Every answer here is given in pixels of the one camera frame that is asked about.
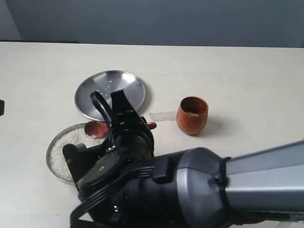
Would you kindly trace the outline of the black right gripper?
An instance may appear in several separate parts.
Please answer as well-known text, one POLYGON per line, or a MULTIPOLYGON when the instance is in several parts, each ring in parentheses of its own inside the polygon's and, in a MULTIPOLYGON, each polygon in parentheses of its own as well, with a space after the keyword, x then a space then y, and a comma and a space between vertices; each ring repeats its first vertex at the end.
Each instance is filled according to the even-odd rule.
POLYGON ((111 125, 107 138, 97 146, 95 180, 114 180, 128 168, 153 156, 154 138, 147 122, 134 110, 124 90, 111 93, 111 125))

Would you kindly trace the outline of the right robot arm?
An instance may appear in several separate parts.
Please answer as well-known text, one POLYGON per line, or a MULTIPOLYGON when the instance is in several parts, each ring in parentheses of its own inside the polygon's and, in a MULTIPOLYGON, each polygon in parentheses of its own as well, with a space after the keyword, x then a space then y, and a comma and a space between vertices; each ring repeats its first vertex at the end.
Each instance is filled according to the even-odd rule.
POLYGON ((235 158, 194 148, 155 157, 154 139, 123 91, 112 104, 94 91, 104 118, 105 154, 77 182, 81 204, 70 226, 227 228, 304 219, 304 143, 235 158))

